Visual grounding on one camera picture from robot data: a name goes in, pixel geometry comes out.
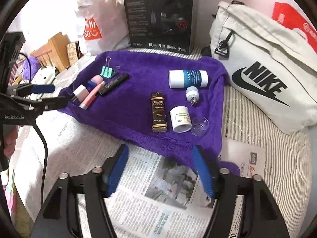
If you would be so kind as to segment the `left hand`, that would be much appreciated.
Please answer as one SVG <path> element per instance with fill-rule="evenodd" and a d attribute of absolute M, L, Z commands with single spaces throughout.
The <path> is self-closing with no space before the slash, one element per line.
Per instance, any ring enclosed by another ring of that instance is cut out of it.
<path fill-rule="evenodd" d="M 4 137 L 5 147 L 3 153 L 7 158 L 10 158 L 15 151 L 16 141 L 18 138 L 18 130 L 19 127 L 15 126 L 14 129 L 7 136 Z"/>

